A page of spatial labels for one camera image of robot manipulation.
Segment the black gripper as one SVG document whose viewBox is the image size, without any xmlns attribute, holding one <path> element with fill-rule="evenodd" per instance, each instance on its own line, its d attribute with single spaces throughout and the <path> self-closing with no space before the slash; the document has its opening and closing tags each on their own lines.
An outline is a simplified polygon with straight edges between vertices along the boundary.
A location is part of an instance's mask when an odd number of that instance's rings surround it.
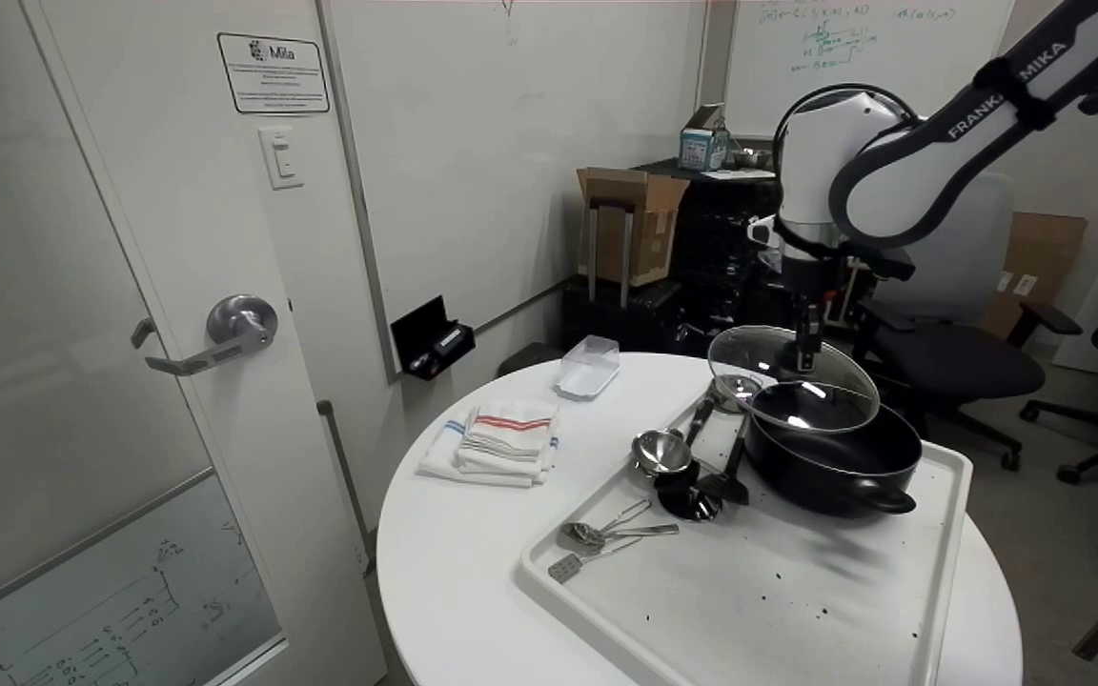
<svg viewBox="0 0 1098 686">
<path fill-rule="evenodd" d="M 851 278 L 871 278 L 871 267 L 851 252 L 832 258 L 789 258 L 786 252 L 761 252 L 752 273 L 752 320 L 796 329 L 793 370 L 810 372 L 824 344 L 824 311 L 836 299 L 851 292 Z"/>
</svg>

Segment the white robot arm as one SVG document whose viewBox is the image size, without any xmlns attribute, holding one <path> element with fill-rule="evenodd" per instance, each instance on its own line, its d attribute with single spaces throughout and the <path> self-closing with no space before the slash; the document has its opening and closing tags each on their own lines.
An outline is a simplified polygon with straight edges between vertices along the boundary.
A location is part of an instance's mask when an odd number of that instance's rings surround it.
<svg viewBox="0 0 1098 686">
<path fill-rule="evenodd" d="M 820 263 L 931 238 L 960 191 L 1063 108 L 1098 102 L 1098 0 L 1061 0 L 932 114 L 881 83 L 800 94 L 772 128 L 772 227 L 796 299 L 789 370 L 820 353 Z"/>
</svg>

